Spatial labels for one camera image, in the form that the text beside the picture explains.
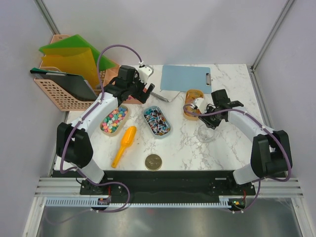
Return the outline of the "blue tray of lollipops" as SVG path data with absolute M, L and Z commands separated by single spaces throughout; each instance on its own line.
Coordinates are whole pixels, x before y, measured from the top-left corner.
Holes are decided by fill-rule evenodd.
M 143 117 L 155 138 L 162 139 L 171 133 L 171 124 L 158 106 L 146 108 Z

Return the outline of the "clear plastic jar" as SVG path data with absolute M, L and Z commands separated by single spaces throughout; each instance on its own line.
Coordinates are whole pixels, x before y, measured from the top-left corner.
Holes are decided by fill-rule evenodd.
M 215 131 L 202 124 L 197 130 L 197 139 L 202 143 L 209 143 L 212 141 Z

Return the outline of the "orange plastic scoop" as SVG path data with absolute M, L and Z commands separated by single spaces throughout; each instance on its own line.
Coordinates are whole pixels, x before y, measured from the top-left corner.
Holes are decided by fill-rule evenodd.
M 126 132 L 124 133 L 121 142 L 120 142 L 120 148 L 111 164 L 112 168 L 116 168 L 124 151 L 126 148 L 130 147 L 133 143 L 135 134 L 136 134 L 137 128 L 135 126 L 129 127 Z

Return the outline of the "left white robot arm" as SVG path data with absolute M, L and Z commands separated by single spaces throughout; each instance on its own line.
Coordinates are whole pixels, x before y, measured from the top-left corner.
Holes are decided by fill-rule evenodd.
M 108 181 L 103 179 L 104 171 L 93 159 L 93 147 L 90 137 L 110 112 L 118 108 L 130 96 L 144 104 L 148 100 L 154 85 L 147 85 L 154 69 L 148 65 L 134 68 L 123 65 L 93 104 L 71 123 L 60 123 L 57 127 L 56 154 L 61 161 L 73 165 L 85 178 L 97 194 L 108 190 Z

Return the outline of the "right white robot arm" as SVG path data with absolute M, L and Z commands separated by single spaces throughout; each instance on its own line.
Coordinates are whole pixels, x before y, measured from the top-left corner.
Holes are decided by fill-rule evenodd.
M 215 129 L 222 121 L 229 122 L 252 142 L 250 163 L 233 171 L 233 178 L 226 182 L 227 191 L 238 194 L 244 184 L 264 178 L 288 181 L 293 166 L 288 134 L 261 124 L 240 101 L 232 101 L 224 89 L 212 92 L 211 97 L 213 104 L 203 98 L 193 102 L 206 127 Z

